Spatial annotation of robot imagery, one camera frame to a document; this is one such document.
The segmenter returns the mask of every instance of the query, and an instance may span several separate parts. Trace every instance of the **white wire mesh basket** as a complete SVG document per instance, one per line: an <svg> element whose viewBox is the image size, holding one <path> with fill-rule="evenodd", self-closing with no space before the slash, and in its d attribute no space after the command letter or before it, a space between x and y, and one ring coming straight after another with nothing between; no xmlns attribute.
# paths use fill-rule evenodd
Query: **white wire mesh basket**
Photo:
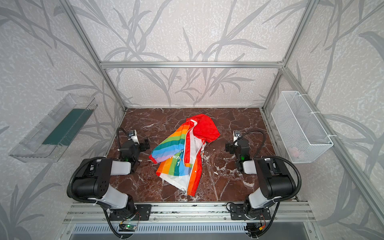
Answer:
<svg viewBox="0 0 384 240"><path fill-rule="evenodd" d="M282 91L271 114L293 163L313 162L333 146L298 91Z"/></svg>

